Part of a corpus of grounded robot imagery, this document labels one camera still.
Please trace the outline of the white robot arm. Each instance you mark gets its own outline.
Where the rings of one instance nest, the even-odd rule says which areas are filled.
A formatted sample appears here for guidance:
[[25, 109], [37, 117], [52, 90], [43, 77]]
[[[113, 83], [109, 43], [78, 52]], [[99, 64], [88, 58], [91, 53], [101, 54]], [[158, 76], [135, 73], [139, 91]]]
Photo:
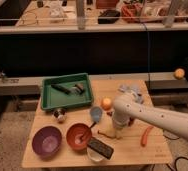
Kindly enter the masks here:
[[188, 141], [188, 113], [176, 112], [139, 104], [130, 93], [124, 93], [113, 101], [113, 127], [123, 129], [130, 118], [139, 119], [167, 130]]

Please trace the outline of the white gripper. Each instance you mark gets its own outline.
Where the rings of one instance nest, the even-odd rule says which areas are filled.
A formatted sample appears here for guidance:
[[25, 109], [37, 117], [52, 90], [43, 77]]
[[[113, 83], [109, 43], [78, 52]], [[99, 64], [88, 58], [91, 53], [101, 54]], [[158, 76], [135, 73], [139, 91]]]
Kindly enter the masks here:
[[118, 120], [117, 118], [113, 117], [112, 118], [112, 125], [113, 125], [113, 128], [114, 128], [115, 137], [121, 138], [122, 137], [122, 130], [125, 127], [125, 121], [124, 120]]

